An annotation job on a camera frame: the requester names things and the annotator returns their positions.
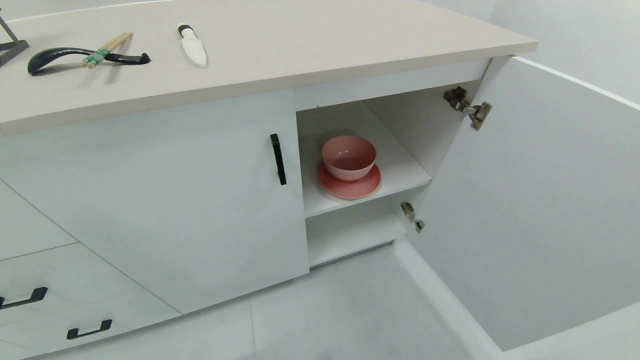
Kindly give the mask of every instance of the cabinet shelf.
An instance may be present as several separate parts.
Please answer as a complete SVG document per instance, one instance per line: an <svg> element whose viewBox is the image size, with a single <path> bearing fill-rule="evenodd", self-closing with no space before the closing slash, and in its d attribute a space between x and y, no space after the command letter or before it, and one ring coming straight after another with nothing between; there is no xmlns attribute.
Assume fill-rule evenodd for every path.
<svg viewBox="0 0 640 360"><path fill-rule="evenodd" d="M308 218L309 267L389 244L405 234L386 199Z"/></svg>
<svg viewBox="0 0 640 360"><path fill-rule="evenodd" d="M422 186L431 181L429 174L360 101L299 111L297 116L306 218ZM322 145L334 136L346 134L366 138L378 152L376 164L382 173L382 184L377 192L363 199L342 200L334 197L326 192L317 179L317 166L322 161Z"/></svg>

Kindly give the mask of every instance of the knife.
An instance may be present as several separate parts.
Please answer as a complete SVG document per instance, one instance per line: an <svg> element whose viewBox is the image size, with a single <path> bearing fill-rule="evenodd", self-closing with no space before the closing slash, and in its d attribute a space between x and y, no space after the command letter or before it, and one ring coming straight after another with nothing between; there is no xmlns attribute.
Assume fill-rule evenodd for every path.
<svg viewBox="0 0 640 360"><path fill-rule="evenodd" d="M178 33L182 36L182 47L189 59L200 67L207 67L207 53L204 52L204 47L193 32L193 28L181 22L178 24Z"/></svg>

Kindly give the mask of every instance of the cabinet door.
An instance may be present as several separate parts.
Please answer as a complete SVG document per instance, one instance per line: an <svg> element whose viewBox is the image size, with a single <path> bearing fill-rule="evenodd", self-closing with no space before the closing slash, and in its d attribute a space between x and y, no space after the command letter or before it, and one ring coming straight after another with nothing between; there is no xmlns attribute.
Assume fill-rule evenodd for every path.
<svg viewBox="0 0 640 360"><path fill-rule="evenodd" d="M25 302L35 290L42 293L42 288L46 292L40 300ZM138 284L79 243L3 260L0 326L139 289Z"/></svg>
<svg viewBox="0 0 640 360"><path fill-rule="evenodd" d="M308 272L288 93L3 138L0 177L181 313Z"/></svg>
<svg viewBox="0 0 640 360"><path fill-rule="evenodd" d="M69 234L0 181L0 260L74 242Z"/></svg>
<svg viewBox="0 0 640 360"><path fill-rule="evenodd" d="M30 348L19 347L0 340L0 354L3 360L20 360L27 357L42 354L42 351L31 350Z"/></svg>
<svg viewBox="0 0 640 360"><path fill-rule="evenodd" d="M0 340L43 352L54 352L140 329L179 315L150 292L138 290L113 299L0 326Z"/></svg>
<svg viewBox="0 0 640 360"><path fill-rule="evenodd" d="M640 108L495 59L410 241L507 350L640 301Z"/></svg>

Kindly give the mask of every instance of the drawer handle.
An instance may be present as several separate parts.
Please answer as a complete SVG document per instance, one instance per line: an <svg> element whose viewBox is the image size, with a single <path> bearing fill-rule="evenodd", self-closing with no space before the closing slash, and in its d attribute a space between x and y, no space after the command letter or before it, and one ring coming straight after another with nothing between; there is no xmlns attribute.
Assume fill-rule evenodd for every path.
<svg viewBox="0 0 640 360"><path fill-rule="evenodd" d="M282 161L282 150L280 149L280 139L278 139L278 134L271 134L271 144L273 145L273 154L276 156L276 166L278 167L280 185L286 185L287 175L284 173L284 162Z"/></svg>
<svg viewBox="0 0 640 360"><path fill-rule="evenodd" d="M8 309L10 307L16 307L16 306L20 306L20 305L26 305L26 304L30 304L32 302L38 302L40 300L43 300L44 299L44 295L47 294L47 290L48 289L45 288L45 287L33 289L33 292L31 293L31 297L30 298L28 298L27 300L21 300L21 301L12 302L11 304L3 304L4 298L2 296L0 296L0 310Z"/></svg>
<svg viewBox="0 0 640 360"><path fill-rule="evenodd" d="M67 340L73 340L73 339L82 338L83 336L97 334L98 332L107 331L110 328L111 328L111 319L103 320L102 323L100 324L100 329L97 329L95 331L86 332L80 335L78 335L78 332L80 331L80 329L78 328L67 331Z"/></svg>

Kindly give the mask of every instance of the wooden chopsticks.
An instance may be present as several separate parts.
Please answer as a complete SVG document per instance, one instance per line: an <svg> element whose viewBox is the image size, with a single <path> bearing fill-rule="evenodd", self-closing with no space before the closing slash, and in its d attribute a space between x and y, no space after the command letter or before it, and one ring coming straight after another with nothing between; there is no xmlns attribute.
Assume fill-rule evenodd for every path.
<svg viewBox="0 0 640 360"><path fill-rule="evenodd" d="M133 33L122 33L117 37L112 38L109 42L100 47L100 49L94 51L93 54L85 57L80 62L80 66L93 69L102 60L104 60L106 56L111 54L111 52L114 51L118 46L124 44L132 35Z"/></svg>

